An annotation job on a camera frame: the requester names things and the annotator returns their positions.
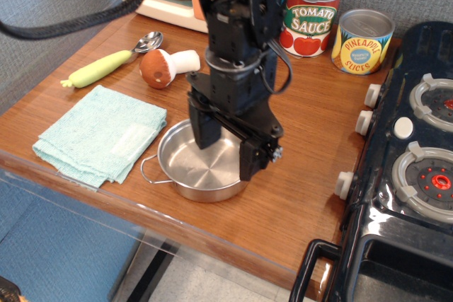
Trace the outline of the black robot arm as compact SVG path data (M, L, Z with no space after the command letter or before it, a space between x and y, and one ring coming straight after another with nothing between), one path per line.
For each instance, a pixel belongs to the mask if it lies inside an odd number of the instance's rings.
M250 180L281 155L283 134L268 104L275 94L277 43L283 10L278 0L200 0L207 22L208 74L189 73L190 122L206 149L227 129L240 141L239 176Z

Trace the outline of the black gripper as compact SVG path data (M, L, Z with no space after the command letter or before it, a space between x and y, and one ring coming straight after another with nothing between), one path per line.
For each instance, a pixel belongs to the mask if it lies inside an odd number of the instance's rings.
M278 139L283 129L270 110L275 93L277 53L252 53L243 61L229 61L205 50L208 74L187 76L191 85L189 116L195 143L206 149L217 142L221 128L243 140L239 149L239 176L250 181L270 161L282 157Z

